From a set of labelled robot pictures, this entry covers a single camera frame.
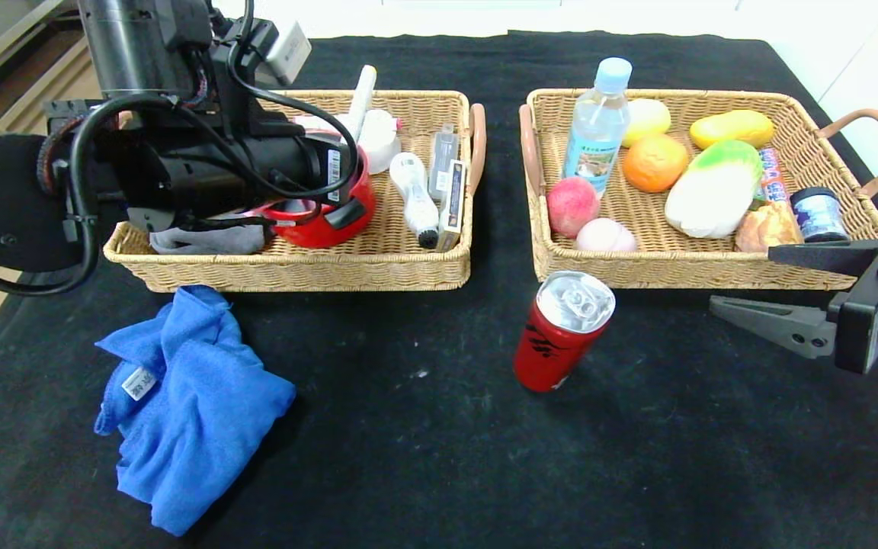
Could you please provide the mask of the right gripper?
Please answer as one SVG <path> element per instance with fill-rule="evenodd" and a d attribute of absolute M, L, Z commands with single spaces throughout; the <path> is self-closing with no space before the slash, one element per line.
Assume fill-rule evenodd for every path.
<path fill-rule="evenodd" d="M 878 240 L 772 246 L 767 259 L 858 278 L 844 298 L 829 305 L 836 324 L 820 308 L 717 295 L 710 297 L 710 312 L 801 357 L 834 352 L 837 368 L 867 374 L 878 361 Z"/>

